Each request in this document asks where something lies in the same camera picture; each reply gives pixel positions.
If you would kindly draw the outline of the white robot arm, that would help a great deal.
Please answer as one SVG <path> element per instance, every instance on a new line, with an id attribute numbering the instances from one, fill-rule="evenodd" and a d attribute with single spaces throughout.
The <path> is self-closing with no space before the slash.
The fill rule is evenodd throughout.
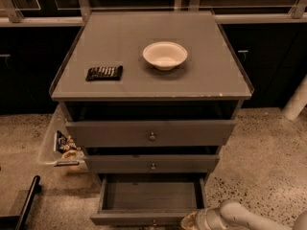
<path id="1" fill-rule="evenodd" d="M 307 104 L 307 75 L 301 81 L 282 112 L 294 120 Z M 205 208 L 187 215 L 180 223 L 184 230 L 307 230 L 307 211 L 295 220 L 293 227 L 287 227 L 269 218 L 253 214 L 234 200 L 224 200 L 219 208 Z"/>

